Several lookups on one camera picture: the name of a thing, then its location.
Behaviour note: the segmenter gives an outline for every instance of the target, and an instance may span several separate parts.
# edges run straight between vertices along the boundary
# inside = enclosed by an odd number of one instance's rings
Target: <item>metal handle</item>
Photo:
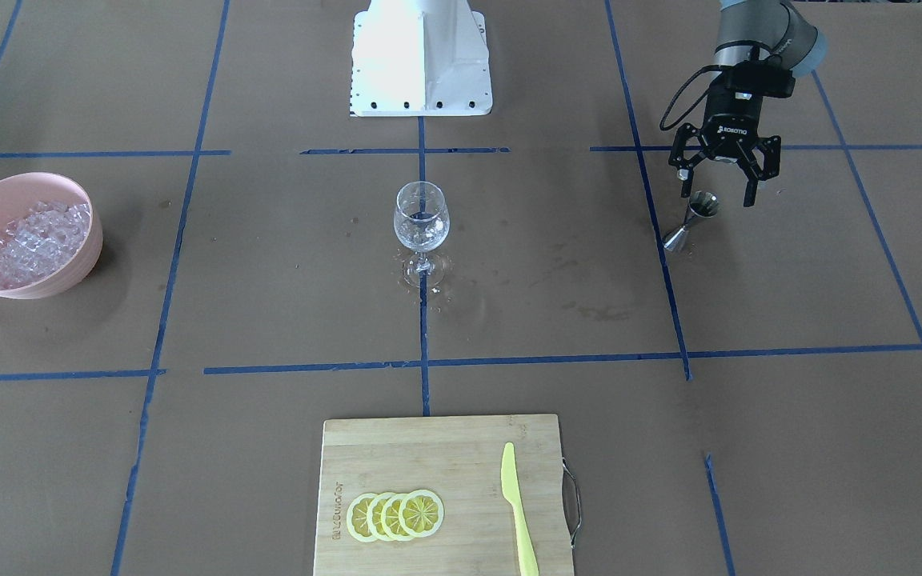
[[[571,532],[571,549],[575,549],[575,540],[579,537],[579,532],[582,531],[582,493],[579,492],[579,481],[575,480],[575,475],[571,473],[571,468],[567,467],[567,459],[564,456],[560,457],[560,465],[564,468],[564,475],[567,475],[568,478],[571,478],[571,485],[575,487],[575,511],[579,515],[578,524],[575,524],[575,528],[571,528],[571,525],[568,524],[568,532]],[[564,515],[564,520],[567,520],[567,514]]]

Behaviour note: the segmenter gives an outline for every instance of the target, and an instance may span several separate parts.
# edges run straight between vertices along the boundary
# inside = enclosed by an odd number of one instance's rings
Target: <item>wine glass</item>
[[[443,280],[443,258],[430,255],[451,230],[447,200],[443,190],[432,182],[409,182],[398,192],[394,210],[394,232],[400,244],[413,250],[403,263],[403,277],[407,284],[435,286]]]

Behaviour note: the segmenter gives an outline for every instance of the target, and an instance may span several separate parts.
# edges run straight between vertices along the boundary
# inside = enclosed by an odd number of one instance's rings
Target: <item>glass stem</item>
[[[429,258],[426,256],[425,252],[415,252],[418,255],[418,263],[415,265],[415,270],[418,272],[429,272]]]

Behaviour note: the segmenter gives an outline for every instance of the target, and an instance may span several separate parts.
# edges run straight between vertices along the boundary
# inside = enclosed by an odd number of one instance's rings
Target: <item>bowl of ice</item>
[[[73,287],[102,253],[87,192],[58,174],[0,180],[0,296],[46,298]]]

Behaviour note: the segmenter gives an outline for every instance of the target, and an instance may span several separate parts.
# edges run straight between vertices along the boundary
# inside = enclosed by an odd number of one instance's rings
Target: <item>glass base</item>
[[[420,288],[422,285],[422,262],[417,254],[407,256],[403,262],[403,278],[407,284]],[[436,253],[427,253],[425,255],[425,287],[432,288],[443,280],[443,274],[447,272],[447,260]]]

